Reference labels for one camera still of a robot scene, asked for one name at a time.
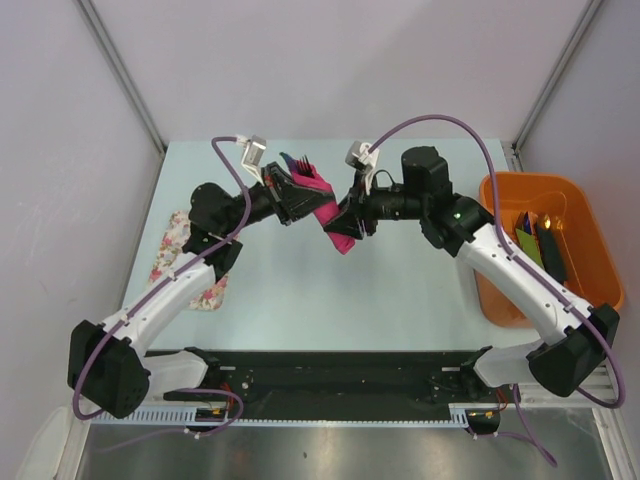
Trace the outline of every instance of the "tabletop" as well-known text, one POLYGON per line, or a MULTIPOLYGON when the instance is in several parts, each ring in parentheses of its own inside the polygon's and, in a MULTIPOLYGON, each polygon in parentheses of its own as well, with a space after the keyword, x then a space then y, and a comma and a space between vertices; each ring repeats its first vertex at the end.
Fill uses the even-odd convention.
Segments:
MULTIPOLYGON (((334 187, 338 201, 353 180, 344 163, 350 140, 269 140, 262 164, 278 153, 306 154, 334 187)), ((507 163, 498 140, 486 141, 497 170, 507 163)), ((482 153, 467 139, 391 139, 378 167, 402 182, 400 157, 420 145, 435 146, 449 164, 454 190, 477 197, 487 174, 482 153)), ((223 151, 240 167, 240 147, 223 151)), ((245 183, 254 180, 244 171, 245 183)), ((384 185, 385 176, 381 176, 384 185)), ((239 192, 211 145, 172 142, 136 255, 125 304, 147 286, 156 253, 177 210, 188 210, 198 185, 216 182, 239 192)), ((240 233, 244 248, 230 272, 216 311, 184 310, 152 348, 196 346, 220 350, 475 350, 538 338, 534 330, 490 323, 478 303, 473 271, 422 236, 417 221, 381 221, 377 233, 338 253, 313 216, 291 226, 275 217, 240 233)))

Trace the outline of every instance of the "wall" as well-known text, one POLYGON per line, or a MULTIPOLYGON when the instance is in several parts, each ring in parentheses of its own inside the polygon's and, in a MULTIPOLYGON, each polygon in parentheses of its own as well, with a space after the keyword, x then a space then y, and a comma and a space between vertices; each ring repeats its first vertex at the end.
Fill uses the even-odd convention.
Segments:
POLYGON ((523 150, 527 170, 581 185, 626 290, 615 350, 625 367, 624 415, 640 445, 640 3, 609 0, 523 150))
POLYGON ((435 112, 511 140, 587 2, 95 3, 165 140, 369 138, 435 112))
POLYGON ((118 306, 160 159, 70 0, 0 5, 0 477, 118 306))

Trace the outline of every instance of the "floral placemat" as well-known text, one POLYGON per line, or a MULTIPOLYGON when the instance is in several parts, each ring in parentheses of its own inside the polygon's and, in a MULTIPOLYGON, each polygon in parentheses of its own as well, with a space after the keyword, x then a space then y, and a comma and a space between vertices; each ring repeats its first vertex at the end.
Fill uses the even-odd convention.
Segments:
MULTIPOLYGON (((153 269, 149 275, 149 285, 155 282, 175 262, 176 257, 182 253, 182 246, 189 238, 190 232, 189 213, 183 210, 174 212, 169 219, 169 227, 162 237, 160 250, 153 262, 153 269)), ((224 291, 227 287, 229 274, 225 275, 218 283, 205 290, 201 295, 191 300, 191 310, 217 310, 222 305, 224 291)))

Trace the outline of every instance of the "orange tray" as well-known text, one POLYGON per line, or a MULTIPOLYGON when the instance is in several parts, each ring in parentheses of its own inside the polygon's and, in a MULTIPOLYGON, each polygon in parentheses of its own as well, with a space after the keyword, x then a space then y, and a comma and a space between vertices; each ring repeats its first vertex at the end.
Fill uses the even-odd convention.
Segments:
MULTIPOLYGON (((587 197, 580 187, 558 175, 499 172, 502 226, 515 241, 515 224, 522 212, 548 214, 569 280, 566 287, 594 306, 608 303, 619 310, 624 293, 618 273, 587 197)), ((480 203, 491 213, 491 181, 480 185, 480 203)), ((475 272, 480 306, 496 325, 531 328, 524 314, 489 280, 475 272)))

